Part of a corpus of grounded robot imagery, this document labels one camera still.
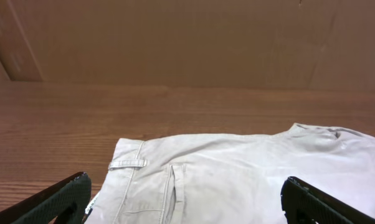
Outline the beige shorts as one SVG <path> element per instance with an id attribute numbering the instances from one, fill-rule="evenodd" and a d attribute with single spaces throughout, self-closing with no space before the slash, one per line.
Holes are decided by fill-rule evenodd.
<path id="1" fill-rule="evenodd" d="M 375 137 L 294 124 L 275 135 L 120 139 L 88 223 L 285 223 L 298 177 L 375 218 Z"/>

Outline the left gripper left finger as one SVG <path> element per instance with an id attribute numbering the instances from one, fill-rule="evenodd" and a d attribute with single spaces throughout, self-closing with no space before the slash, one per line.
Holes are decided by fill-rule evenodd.
<path id="1" fill-rule="evenodd" d="M 78 172 L 0 212 L 0 224 L 82 224 L 92 181 Z"/>

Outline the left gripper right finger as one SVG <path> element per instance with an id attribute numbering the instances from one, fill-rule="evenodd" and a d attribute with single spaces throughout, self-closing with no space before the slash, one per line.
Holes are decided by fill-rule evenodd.
<path id="1" fill-rule="evenodd" d="M 288 224 L 375 224 L 375 218 L 294 176 L 283 183 L 280 197 Z"/>

